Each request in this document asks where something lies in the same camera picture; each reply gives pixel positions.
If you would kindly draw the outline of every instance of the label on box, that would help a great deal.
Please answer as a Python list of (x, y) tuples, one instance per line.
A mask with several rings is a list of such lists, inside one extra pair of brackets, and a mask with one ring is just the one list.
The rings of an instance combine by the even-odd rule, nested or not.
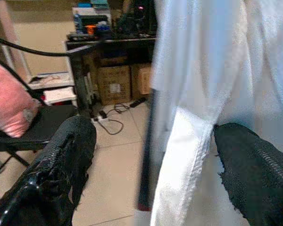
[(121, 84), (110, 84), (110, 93), (120, 93), (121, 92)]

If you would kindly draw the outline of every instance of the tile floor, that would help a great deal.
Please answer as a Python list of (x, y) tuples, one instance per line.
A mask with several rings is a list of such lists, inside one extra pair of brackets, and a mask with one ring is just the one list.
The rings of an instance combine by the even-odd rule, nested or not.
[[(104, 110), (107, 112), (112, 107), (105, 106)], [(81, 204), (73, 217), (73, 226), (133, 225), (148, 113), (145, 103), (122, 114), (111, 112), (110, 119), (119, 120), (124, 124), (123, 131), (114, 136), (96, 125), (97, 149), (89, 169), (89, 180), (83, 191)], [(105, 126), (111, 129), (111, 132), (119, 128), (116, 122), (107, 122)], [(37, 155), (31, 151), (18, 154), (28, 162), (32, 162)], [(0, 153), (0, 160), (7, 157), (8, 154)], [(11, 159), (0, 174), (0, 196), (12, 187), (24, 170), (24, 166)]]

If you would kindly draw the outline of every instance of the pink cushion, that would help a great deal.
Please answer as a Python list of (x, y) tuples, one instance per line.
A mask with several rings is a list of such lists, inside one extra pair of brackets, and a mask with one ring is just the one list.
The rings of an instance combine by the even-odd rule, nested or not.
[(21, 137), (36, 116), (38, 107), (38, 101), (0, 65), (0, 130), (10, 137)]

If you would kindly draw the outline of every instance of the white robe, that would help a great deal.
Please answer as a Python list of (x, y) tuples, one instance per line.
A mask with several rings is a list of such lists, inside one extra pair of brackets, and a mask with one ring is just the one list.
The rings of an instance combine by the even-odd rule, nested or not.
[(283, 0), (159, 1), (151, 226), (247, 226), (211, 139), (237, 122), (283, 152)]

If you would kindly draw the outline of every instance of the black desk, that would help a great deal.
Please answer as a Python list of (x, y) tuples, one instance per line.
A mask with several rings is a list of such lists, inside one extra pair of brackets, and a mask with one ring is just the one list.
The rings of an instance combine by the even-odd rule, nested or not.
[[(136, 39), (119, 39), (119, 40), (106, 40), (100, 45), (101, 50), (118, 50), (130, 48), (142, 48), (154, 46), (156, 38), (136, 38)], [(78, 48), (85, 45), (94, 45), (96, 41), (67, 41), (67, 50)], [(87, 100), (87, 90), (85, 87), (84, 76), (84, 62), (83, 56), (75, 56), (70, 58), (70, 65), (75, 82), (75, 92), (77, 95), (77, 103), (79, 113), (89, 116), (89, 104)]]

